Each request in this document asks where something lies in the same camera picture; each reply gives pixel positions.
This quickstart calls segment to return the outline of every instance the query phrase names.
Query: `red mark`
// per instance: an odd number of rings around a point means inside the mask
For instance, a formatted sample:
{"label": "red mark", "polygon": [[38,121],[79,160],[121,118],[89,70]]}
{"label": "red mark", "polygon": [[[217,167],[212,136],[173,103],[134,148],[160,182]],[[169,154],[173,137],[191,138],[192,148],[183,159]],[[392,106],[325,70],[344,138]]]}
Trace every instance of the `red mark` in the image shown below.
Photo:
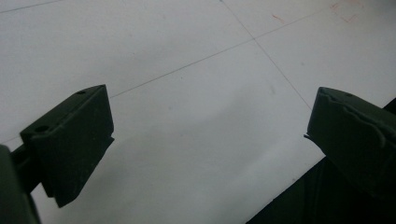
{"label": "red mark", "polygon": [[349,19],[345,19],[344,17],[341,17],[341,19],[343,19],[344,22],[352,22],[353,20],[355,20],[356,17],[357,17],[357,15],[355,14]]}
{"label": "red mark", "polygon": [[332,10],[336,10],[339,6],[340,6],[340,3],[337,2],[336,4],[332,5],[330,8],[331,8]]}
{"label": "red mark", "polygon": [[273,17],[274,17],[275,19],[277,19],[277,20],[281,21],[282,23],[285,23],[285,21],[284,21],[284,20],[280,19],[278,16],[276,16],[276,15],[274,15],[274,14],[273,14]]}

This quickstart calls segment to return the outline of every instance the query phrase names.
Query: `white table surface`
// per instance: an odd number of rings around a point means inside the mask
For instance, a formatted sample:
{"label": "white table surface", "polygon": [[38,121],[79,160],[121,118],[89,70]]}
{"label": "white table surface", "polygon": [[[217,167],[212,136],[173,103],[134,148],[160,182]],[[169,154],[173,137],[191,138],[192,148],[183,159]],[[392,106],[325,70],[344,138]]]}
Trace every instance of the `white table surface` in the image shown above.
{"label": "white table surface", "polygon": [[392,0],[0,0],[0,142],[106,84],[116,141],[47,223],[245,223],[323,154],[320,86],[396,97]]}

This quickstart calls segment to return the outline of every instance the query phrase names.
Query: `screw hole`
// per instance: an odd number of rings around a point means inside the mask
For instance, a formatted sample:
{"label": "screw hole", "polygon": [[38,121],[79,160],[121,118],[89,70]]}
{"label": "screw hole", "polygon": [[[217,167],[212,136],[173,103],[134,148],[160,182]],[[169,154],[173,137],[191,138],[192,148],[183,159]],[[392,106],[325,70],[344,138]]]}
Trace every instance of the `screw hole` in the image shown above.
{"label": "screw hole", "polygon": [[37,133],[43,133],[43,132],[45,132],[46,130],[48,130],[49,129],[49,126],[40,126],[40,127],[38,127],[38,128],[36,128],[35,129],[35,131],[37,132]]}

